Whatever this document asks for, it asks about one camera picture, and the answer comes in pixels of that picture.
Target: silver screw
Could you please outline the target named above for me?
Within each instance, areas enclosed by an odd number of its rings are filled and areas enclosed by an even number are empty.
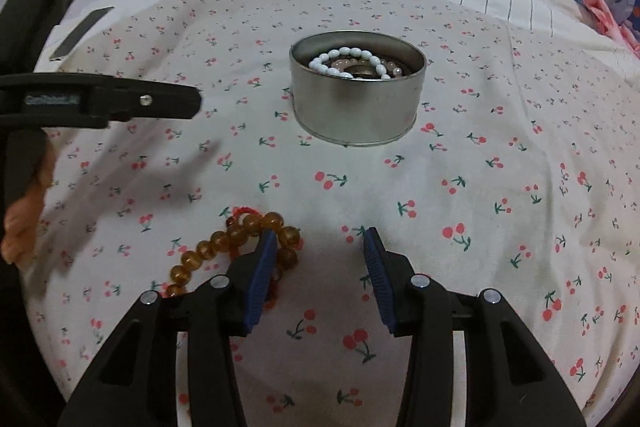
[[[229,286],[229,277],[227,277],[226,275],[216,275],[215,277],[213,277],[210,281],[209,284],[211,285],[212,288],[226,288],[227,286]]]
[[[411,277],[411,284],[416,288],[427,288],[430,282],[431,279],[424,273],[417,273]]]
[[[153,304],[158,300],[158,292],[154,292],[153,290],[147,290],[140,296],[140,302],[145,305]]]
[[[484,300],[491,304],[497,304],[502,299],[502,295],[498,290],[494,290],[492,288],[484,291]]]

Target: red string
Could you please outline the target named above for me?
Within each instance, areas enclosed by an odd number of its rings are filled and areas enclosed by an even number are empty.
[[[234,208],[232,213],[233,217],[236,219],[238,219],[242,214],[260,214],[260,212],[250,206],[238,206],[238,208]]]

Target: metal tin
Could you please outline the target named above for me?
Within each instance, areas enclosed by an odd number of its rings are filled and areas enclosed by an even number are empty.
[[[311,70],[315,57],[342,46],[396,60],[411,74],[390,80],[339,78]],[[401,39],[363,31],[335,31],[306,37],[289,51],[293,106],[298,123],[323,140],[350,146],[380,145],[414,126],[426,59]]]

